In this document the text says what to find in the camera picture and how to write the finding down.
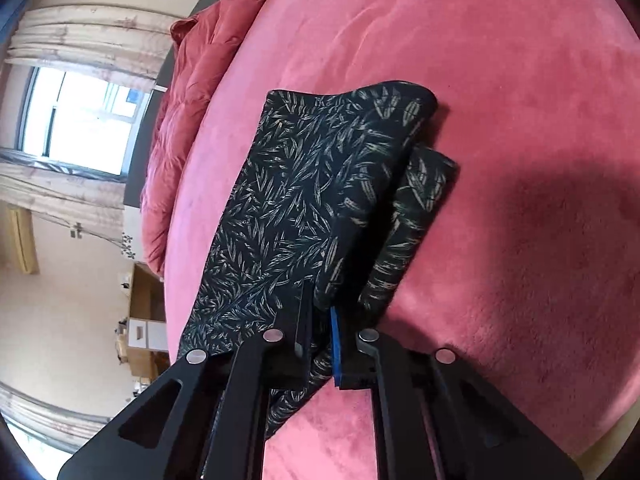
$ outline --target blue strip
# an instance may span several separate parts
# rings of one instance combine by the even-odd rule
[[[331,352],[333,356],[334,366],[334,383],[336,387],[340,387],[342,382],[342,364],[340,362],[340,332],[338,331],[338,315],[335,307],[331,307]]]

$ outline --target window frame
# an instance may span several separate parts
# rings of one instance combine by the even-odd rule
[[[21,103],[22,108],[20,110],[20,120],[18,121],[18,124],[17,124],[17,132],[15,136],[15,150],[2,150],[4,152],[3,153],[4,156],[0,158],[4,158],[4,160],[7,160],[7,158],[11,158],[17,164],[33,166],[35,168],[45,168],[51,171],[59,171],[60,173],[84,176],[85,178],[92,178],[94,180],[106,180],[109,182],[126,182],[127,176],[129,175],[129,167],[131,164],[133,150],[136,145],[136,139],[138,138],[138,130],[140,129],[140,123],[142,122],[142,119],[146,113],[146,108],[150,100],[150,94],[146,92],[143,93],[142,100],[140,101],[140,104],[136,107],[136,111],[132,118],[113,114],[118,118],[122,118],[124,122],[131,124],[131,131],[129,133],[129,138],[127,139],[127,146],[125,148],[124,157],[122,159],[122,167],[120,168],[120,174],[117,175],[114,173],[108,173],[106,171],[94,170],[93,168],[88,168],[85,166],[78,166],[77,164],[71,164],[69,162],[63,162],[62,160],[55,160],[45,155],[38,156],[38,155],[31,155],[30,153],[24,152],[25,127],[26,127],[27,118],[29,115],[31,97],[33,96],[33,89],[35,87],[39,71],[40,71],[39,67],[33,67],[31,69],[28,83],[24,88],[24,94],[22,96],[22,103]],[[47,137],[45,139],[46,146],[50,146],[50,143],[51,143],[52,125],[55,117],[55,110],[56,108],[53,108],[52,118],[49,123],[49,131],[47,132]],[[9,153],[12,151],[20,152],[20,154]]]

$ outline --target pink blanket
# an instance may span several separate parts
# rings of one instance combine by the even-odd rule
[[[452,345],[580,453],[640,394],[640,41],[614,0],[268,0],[178,188],[172,354],[266,93],[390,79],[437,95],[461,173],[383,329]],[[268,445],[267,479],[374,474],[363,392],[328,385]]]
[[[213,92],[266,0],[218,0],[175,22],[175,69],[162,98],[142,191],[145,261],[164,271],[164,253],[182,170]]]

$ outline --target leaf pattern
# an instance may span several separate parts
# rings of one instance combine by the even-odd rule
[[[268,93],[178,357],[237,349],[279,309],[296,309],[314,280],[312,376],[304,392],[272,392],[269,434],[331,376],[328,308],[346,301],[377,321],[410,263],[455,171],[415,140],[436,106],[429,90],[401,81]]]

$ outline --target silver screw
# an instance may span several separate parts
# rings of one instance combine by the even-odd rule
[[[456,354],[448,348],[441,348],[436,352],[436,360],[444,365],[450,365],[456,360]]]
[[[374,341],[377,341],[378,338],[380,338],[380,334],[377,330],[366,328],[364,330],[360,330],[358,337],[363,341],[366,341],[367,343],[373,343]]]
[[[269,343],[277,343],[284,337],[284,334],[282,333],[282,330],[278,330],[277,328],[270,328],[267,330],[267,332],[262,334],[262,337]]]
[[[199,365],[206,358],[207,358],[207,353],[204,350],[200,350],[200,349],[191,350],[191,352],[187,354],[187,362],[190,365]]]

